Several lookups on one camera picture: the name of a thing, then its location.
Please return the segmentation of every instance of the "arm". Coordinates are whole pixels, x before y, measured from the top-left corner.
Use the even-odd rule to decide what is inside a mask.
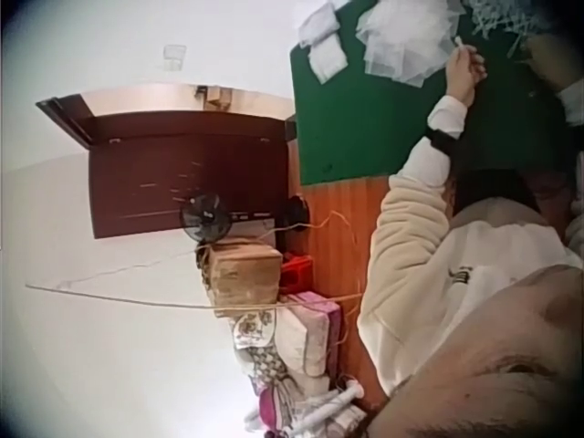
[[[566,111],[566,122],[574,131],[576,146],[584,151],[584,66],[581,53],[566,39],[550,34],[532,36],[527,40],[531,52],[528,61],[534,72],[558,94]],[[568,247],[584,256],[584,152],[578,156],[577,193],[572,204],[576,219],[566,230]]]
[[[444,96],[428,125],[458,138],[464,129],[466,106]],[[448,232],[446,202],[442,198],[450,172],[450,159],[427,138],[412,149],[391,190],[381,202],[381,214],[371,238],[368,285],[361,304],[364,316],[407,283],[423,268]]]
[[[448,63],[447,95],[428,118],[433,130],[459,138],[467,108],[475,97],[475,85],[485,78],[484,60],[475,49],[457,50]],[[448,233],[446,202],[442,198],[450,171],[450,159],[422,138],[396,175],[381,203],[377,228],[371,238],[368,284],[361,302],[358,327],[361,339],[378,371],[386,392],[401,376],[396,358],[402,340],[392,330],[394,322],[381,311],[397,296],[412,292],[411,279],[418,276]],[[399,306],[396,298],[394,305]]]
[[[584,125],[584,78],[567,87],[558,97],[564,104],[568,125],[575,130],[577,142],[582,141]],[[575,218],[566,230],[568,248],[584,258],[584,144],[577,144],[583,151],[579,152],[576,165],[576,197],[572,203]]]

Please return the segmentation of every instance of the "cream sweater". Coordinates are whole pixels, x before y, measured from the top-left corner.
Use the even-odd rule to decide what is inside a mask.
[[[444,97],[428,124],[458,137],[465,116],[462,103]],[[518,203],[485,200],[449,224],[442,198],[449,171],[449,158],[421,139],[390,177],[371,238],[358,327],[388,394],[497,291],[546,266],[582,266],[541,216]]]

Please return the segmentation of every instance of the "white shredded material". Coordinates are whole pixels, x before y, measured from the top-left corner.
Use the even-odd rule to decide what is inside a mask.
[[[484,39],[495,29],[517,34],[507,53],[509,57],[526,38],[554,27],[537,3],[537,0],[464,0],[464,5],[472,8],[475,34],[480,33]]]

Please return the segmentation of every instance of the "cardboard box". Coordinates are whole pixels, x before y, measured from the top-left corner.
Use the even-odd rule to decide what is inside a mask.
[[[209,250],[207,295],[214,306],[274,304],[277,302],[282,255],[254,239],[228,237]],[[234,318],[246,311],[215,311]]]

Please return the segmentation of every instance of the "white mesh fabric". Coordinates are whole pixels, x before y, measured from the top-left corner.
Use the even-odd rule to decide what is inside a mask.
[[[463,13],[460,0],[380,0],[357,26],[366,73],[421,87],[454,50]]]

